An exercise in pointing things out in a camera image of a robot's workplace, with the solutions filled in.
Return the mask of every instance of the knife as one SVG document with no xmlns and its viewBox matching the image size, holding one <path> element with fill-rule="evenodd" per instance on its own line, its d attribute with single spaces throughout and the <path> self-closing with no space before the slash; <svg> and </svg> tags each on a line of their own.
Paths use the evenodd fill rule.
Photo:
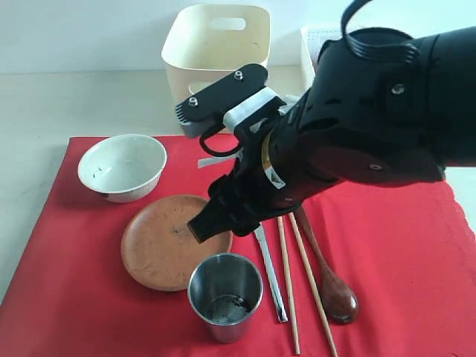
<svg viewBox="0 0 476 357">
<path fill-rule="evenodd" d="M 266 274 L 268 275 L 271 294 L 273 295 L 274 305 L 276 306 L 277 319 L 279 322 L 287 322 L 288 315 L 286 314 L 286 310 L 284 308 L 280 287 L 277 284 L 276 274 L 274 273 L 273 262 L 271 261 L 271 255 L 269 255 L 265 230 L 261 223 L 260 226 L 254 230 L 254 235 L 260 244 L 261 254 L 263 255 L 263 259 L 265 261 Z"/>
</svg>

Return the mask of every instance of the cup rim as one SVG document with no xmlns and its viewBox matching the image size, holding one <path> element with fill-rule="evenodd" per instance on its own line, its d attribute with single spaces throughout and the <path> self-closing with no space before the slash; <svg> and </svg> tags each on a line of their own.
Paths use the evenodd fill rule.
<svg viewBox="0 0 476 357">
<path fill-rule="evenodd" d="M 162 165 L 158 168 L 158 171 L 157 173 L 154 174 L 154 176 L 152 176 L 151 178 L 147 179 L 145 182 L 141 183 L 141 184 L 137 184 L 133 187 L 130 187 L 130 188 L 126 188 L 124 190 L 98 190 L 96 187 L 92 187 L 92 185 L 90 185 L 87 180 L 84 179 L 84 175 L 83 175 L 83 171 L 82 171 L 82 168 L 83 168 L 83 165 L 85 163 L 85 161 L 87 160 L 87 158 L 91 155 L 92 152 L 94 152 L 95 150 L 97 150 L 99 148 L 99 146 L 101 144 L 104 144 L 105 142 L 107 141 L 117 141 L 117 140 L 120 140 L 120 139 L 124 139 L 124 138 L 141 138 L 141 139 L 146 139 L 146 140 L 149 140 L 149 141 L 153 141 L 155 144 L 157 144 L 157 148 L 159 148 L 160 151 L 162 151 L 162 153 L 164 154 L 164 162 L 162 163 Z M 98 193 L 107 193 L 107 194 L 116 194 L 116 193 L 127 193 L 127 192 L 131 192 L 131 191 L 134 191 L 134 190 L 137 190 L 141 187 L 144 187 L 146 185 L 148 185 L 150 182 L 154 181 L 157 177 L 159 177 L 161 174 L 162 174 L 162 171 L 164 171 L 164 168 L 165 168 L 165 164 L 167 163 L 167 159 L 168 159 L 168 155 L 167 155 L 167 150 L 165 149 L 164 145 L 159 141 L 157 140 L 156 138 L 150 136 L 150 135 L 144 135 L 144 134 L 120 134 L 120 135 L 114 135 L 114 136 L 111 136 L 109 138 L 105 138 L 99 142 L 97 142 L 96 144 L 94 144 L 92 147 L 90 147 L 84 154 L 83 156 L 81 157 L 80 159 L 80 162 L 79 164 L 77 165 L 77 175 L 78 175 L 78 178 L 79 180 L 81 181 L 81 183 L 86 186 L 88 189 L 92 190 L 92 191 L 95 191 L 95 192 L 98 192 Z"/>
<path fill-rule="evenodd" d="M 210 320 L 209 318 L 206 318 L 205 316 L 203 316 L 197 309 L 196 307 L 193 305 L 193 302 L 192 302 L 192 297 L 190 296 L 190 287 L 192 285 L 192 280 L 193 280 L 193 277 L 195 277 L 195 274 L 196 272 L 199 270 L 199 267 L 206 263 L 208 260 L 212 260 L 212 259 L 216 259 L 217 257 L 221 257 L 221 256 L 232 256 L 232 257 L 236 257 L 236 258 L 239 258 L 241 260 L 244 260 L 245 262 L 247 262 L 248 264 L 251 265 L 251 267 L 253 268 L 253 270 L 256 272 L 257 276 L 258 276 L 258 280 L 260 282 L 260 296 L 258 297 L 258 301 L 254 304 L 254 307 L 253 309 L 251 309 L 251 311 L 246 314 L 245 317 L 239 319 L 238 321 L 234 321 L 233 323 L 230 323 L 230 324 L 220 324 L 220 323 L 217 323 L 217 322 L 214 322 L 212 320 Z M 218 254 L 214 254 L 214 255 L 210 255 L 208 258 L 205 258 L 203 259 L 203 261 L 200 262 L 200 264 L 198 264 L 195 269 L 193 270 L 191 276 L 190 276 L 190 279 L 188 280 L 188 285 L 187 285 L 187 296 L 188 296 L 188 301 L 190 303 L 190 305 L 192 306 L 192 309 L 193 311 L 195 311 L 195 313 L 202 319 L 204 320 L 205 322 L 211 324 L 211 325 L 214 325 L 214 326 L 234 326 L 234 325 L 237 325 L 237 324 L 241 324 L 242 322 L 248 320 L 253 314 L 254 312 L 256 311 L 256 309 L 258 308 L 258 306 L 261 304 L 261 300 L 263 299 L 263 279 L 261 278 L 261 273 L 260 271 L 258 270 L 258 268 L 253 264 L 253 262 L 251 262 L 247 257 L 244 257 L 240 254 L 236 254 L 236 253 L 218 253 Z"/>
</svg>

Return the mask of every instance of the white wall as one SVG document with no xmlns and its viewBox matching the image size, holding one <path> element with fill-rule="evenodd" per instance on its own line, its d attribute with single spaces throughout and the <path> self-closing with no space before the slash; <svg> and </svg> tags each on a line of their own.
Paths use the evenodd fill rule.
<svg viewBox="0 0 476 357">
<path fill-rule="evenodd" d="M 177 12 L 204 2 L 258 4 L 271 13 L 270 65 L 295 64 L 298 29 L 336 23 L 350 0 L 1 0 L 0 73 L 163 68 Z M 356 17 L 413 36 L 476 23 L 473 0 L 374 0 Z"/>
</svg>

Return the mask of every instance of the wooden chopstick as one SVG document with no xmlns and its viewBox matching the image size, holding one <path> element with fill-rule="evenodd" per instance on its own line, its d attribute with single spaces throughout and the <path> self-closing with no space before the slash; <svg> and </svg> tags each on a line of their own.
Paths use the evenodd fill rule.
<svg viewBox="0 0 476 357">
<path fill-rule="evenodd" d="M 309 284 L 311 285 L 315 304 L 318 307 L 319 315 L 321 316 L 322 326 L 324 328 L 324 332 L 326 333 L 327 341 L 329 342 L 332 357 L 338 357 L 337 349 L 335 348 L 334 344 L 334 339 L 332 338 L 332 332 L 330 330 L 329 323 L 327 322 L 326 313 L 324 312 L 324 308 L 322 307 L 318 286 L 316 285 L 314 275 L 312 274 L 311 265 L 309 264 L 309 259 L 307 258 L 306 249 L 304 249 L 303 239 L 300 236 L 295 215 L 293 213 L 290 213 L 289 218 L 291 219 L 291 225 L 293 231 L 295 232 L 297 246 L 299 248 L 300 256 L 303 260 L 304 268 L 306 269 L 307 279 L 309 280 Z"/>
<path fill-rule="evenodd" d="M 280 232 L 281 254 L 283 255 L 284 277 L 286 278 L 286 291 L 288 292 L 289 311 L 291 314 L 292 337 L 295 343 L 295 354 L 300 355 L 298 322 L 296 321 L 295 298 L 292 293 L 291 272 L 289 270 L 288 248 L 284 234 L 283 217 L 277 218 L 277 227 Z"/>
</svg>

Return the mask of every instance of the screw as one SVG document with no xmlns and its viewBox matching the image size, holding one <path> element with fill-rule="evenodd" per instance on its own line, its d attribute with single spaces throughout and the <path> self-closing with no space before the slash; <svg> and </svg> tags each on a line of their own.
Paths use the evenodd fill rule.
<svg viewBox="0 0 476 357">
<path fill-rule="evenodd" d="M 398 83 L 392 87 L 392 94 L 393 95 L 401 95 L 405 92 L 405 86 L 403 83 Z"/>
<path fill-rule="evenodd" d="M 370 164 L 369 169 L 374 170 L 374 171 L 382 171 L 383 167 L 377 164 Z"/>
<path fill-rule="evenodd" d="M 236 71 L 234 77 L 235 77 L 235 80 L 242 80 L 243 73 L 241 71 Z"/>
<path fill-rule="evenodd" d="M 190 97 L 188 100 L 188 106 L 198 106 L 199 101 L 195 97 Z"/>
</svg>

